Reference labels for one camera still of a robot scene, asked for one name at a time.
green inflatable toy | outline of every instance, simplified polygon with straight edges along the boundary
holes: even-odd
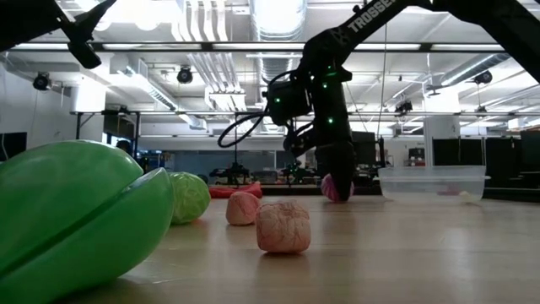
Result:
[[[172,173],[170,181],[175,193],[172,224],[190,223],[203,215],[210,204],[206,182],[190,173]]]
[[[114,280],[159,244],[172,217],[163,169],[68,141],[0,165],[0,303],[40,304]]]

plastic bin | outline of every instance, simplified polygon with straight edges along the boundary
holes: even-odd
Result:
[[[382,195],[395,201],[477,202],[482,199],[485,166],[381,168]]]

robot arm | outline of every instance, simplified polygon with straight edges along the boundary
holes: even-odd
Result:
[[[293,118],[315,113],[313,128],[289,131],[284,148],[299,156],[317,147],[317,158],[332,175],[340,199],[348,199],[354,174],[354,149],[342,82],[352,74],[342,65],[354,48],[408,6],[444,10],[484,27],[536,80],[540,81],[540,22],[516,0],[373,0],[345,23],[305,43],[290,80],[268,85],[268,115],[291,129]]]

white air duct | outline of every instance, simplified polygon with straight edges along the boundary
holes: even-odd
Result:
[[[256,41],[299,41],[304,31],[307,0],[251,0],[251,27]],[[293,68],[294,59],[259,58],[267,83]]]

pink textured ball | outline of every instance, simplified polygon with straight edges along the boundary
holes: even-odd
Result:
[[[237,192],[230,196],[225,216],[231,225],[251,225],[255,222],[261,201],[251,193]]]
[[[310,215],[294,200],[264,204],[256,212],[255,224],[261,250],[299,253],[310,246]]]
[[[321,190],[322,194],[326,196],[328,199],[330,199],[333,202],[340,202],[341,199],[339,199],[338,190],[336,190],[336,187],[334,186],[334,181],[332,179],[332,176],[330,174],[327,174],[322,179],[321,183]],[[351,196],[354,194],[354,184],[351,182]]]

